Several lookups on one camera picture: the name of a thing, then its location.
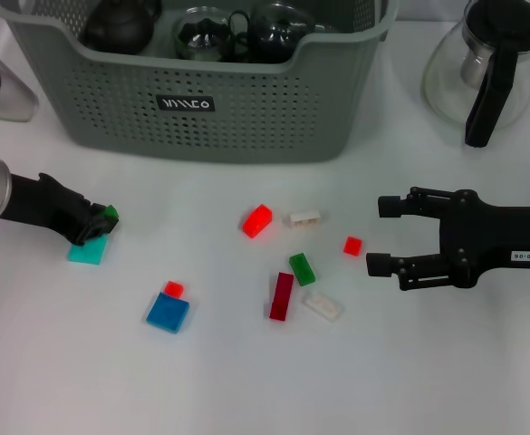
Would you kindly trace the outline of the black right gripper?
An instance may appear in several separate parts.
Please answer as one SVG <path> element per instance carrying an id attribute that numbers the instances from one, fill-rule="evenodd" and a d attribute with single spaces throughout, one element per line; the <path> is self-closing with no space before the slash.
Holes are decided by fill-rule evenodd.
<path id="1" fill-rule="evenodd" d="M 530 207 L 499 207 L 473 190 L 413 187 L 410 193 L 378 198 L 381 218 L 440 219 L 440 254 L 395 257 L 369 253 L 369 276 L 397 276 L 401 291 L 453 285 L 471 288 L 485 272 L 530 269 Z"/>

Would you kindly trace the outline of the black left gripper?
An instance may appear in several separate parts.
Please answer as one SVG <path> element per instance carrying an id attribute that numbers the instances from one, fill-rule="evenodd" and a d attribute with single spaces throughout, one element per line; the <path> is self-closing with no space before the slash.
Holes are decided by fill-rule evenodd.
<path id="1" fill-rule="evenodd" d="M 109 235 L 119 223 L 107 207 L 91 203 L 47 174 L 40 173 L 39 179 L 13 175 L 11 180 L 9 221 L 51 229 L 77 246 Z"/>

